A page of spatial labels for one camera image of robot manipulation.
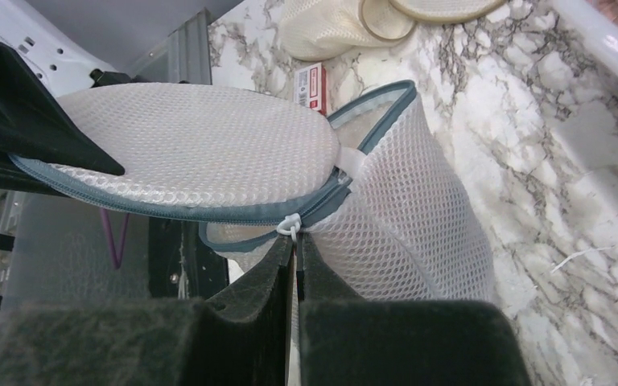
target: round mesh bag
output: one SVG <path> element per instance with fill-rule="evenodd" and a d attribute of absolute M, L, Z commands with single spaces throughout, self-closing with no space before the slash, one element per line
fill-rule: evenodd
<path fill-rule="evenodd" d="M 278 26 L 290 55 L 325 60 L 355 46 L 393 46 L 410 34 L 415 21 L 389 0 L 286 0 Z"/>
<path fill-rule="evenodd" d="M 329 120 L 342 146 L 365 154 L 358 171 L 343 176 L 349 194 L 340 205 L 303 229 L 331 269 L 368 300 L 492 301 L 486 235 L 427 128 L 413 84 L 375 90 Z M 208 224 L 206 229 L 204 239 L 244 271 L 273 244 L 259 239 L 273 235 L 273 227 Z M 221 247 L 255 239 L 257 247 L 247 252 Z M 293 312 L 296 327 L 296 307 Z"/>

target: white mesh fabric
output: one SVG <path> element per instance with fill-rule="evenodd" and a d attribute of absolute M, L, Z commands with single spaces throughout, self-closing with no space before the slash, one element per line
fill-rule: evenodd
<path fill-rule="evenodd" d="M 284 202 L 323 186 L 340 147 L 319 113 L 235 88 L 121 84 L 58 101 L 126 174 L 54 167 L 141 203 L 238 207 Z"/>
<path fill-rule="evenodd" d="M 505 0 L 390 0 L 402 13 L 423 22 L 461 23 L 478 18 Z"/>
<path fill-rule="evenodd" d="M 414 25 L 389 0 L 286 0 L 278 33 L 293 57 L 325 60 L 354 46 L 393 46 Z"/>
<path fill-rule="evenodd" d="M 367 130 L 354 123 L 374 118 L 366 113 L 342 125 L 340 138 L 361 143 Z M 368 154 L 350 190 L 336 212 L 304 231 L 358 294 L 384 301 L 493 300 L 491 249 L 463 185 L 427 128 L 420 96 Z M 220 232 L 220 240 L 241 241 L 268 230 L 234 228 L 245 227 L 217 227 L 208 235 Z M 247 272 L 273 242 L 251 253 L 221 255 Z M 296 336 L 296 305 L 293 327 Z"/>
<path fill-rule="evenodd" d="M 276 227 L 242 227 L 234 224 L 208 223 L 207 238 L 214 244 L 230 244 L 264 236 L 275 229 Z"/>

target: white plastic tab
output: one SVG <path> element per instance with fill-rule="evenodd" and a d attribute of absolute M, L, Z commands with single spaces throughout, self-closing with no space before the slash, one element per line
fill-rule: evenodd
<path fill-rule="evenodd" d="M 342 146 L 337 154 L 335 166 L 355 179 L 359 175 L 359 170 L 361 170 L 361 165 L 364 164 L 365 159 L 366 154 L 362 151 Z"/>

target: white thread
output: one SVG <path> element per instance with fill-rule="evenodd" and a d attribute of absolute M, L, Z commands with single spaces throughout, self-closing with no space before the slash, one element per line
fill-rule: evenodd
<path fill-rule="evenodd" d="M 581 251 L 581 252 L 577 252 L 577 253 L 572 253 L 570 256 L 568 256 L 565 260 L 561 261 L 560 264 L 556 265 L 555 268 L 553 268 L 550 272 L 554 273 L 555 271 L 559 270 L 562 268 L 563 265 L 567 264 L 570 260 L 574 259 L 577 256 L 582 256 L 585 255 L 589 252 L 600 252 L 600 251 L 607 251 L 609 249 L 612 249 L 612 247 L 604 247 L 604 248 L 591 248 L 591 249 L 587 249 L 586 251 Z"/>

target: gray marble veining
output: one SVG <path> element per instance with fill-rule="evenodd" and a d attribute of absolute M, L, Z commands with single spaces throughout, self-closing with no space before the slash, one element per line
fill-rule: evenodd
<path fill-rule="evenodd" d="M 290 98 L 280 0 L 210 27 L 214 84 Z M 324 62 L 330 110 L 415 80 L 495 254 L 500 306 L 536 385 L 618 384 L 618 101 L 548 1 L 513 0 L 393 48 Z"/>

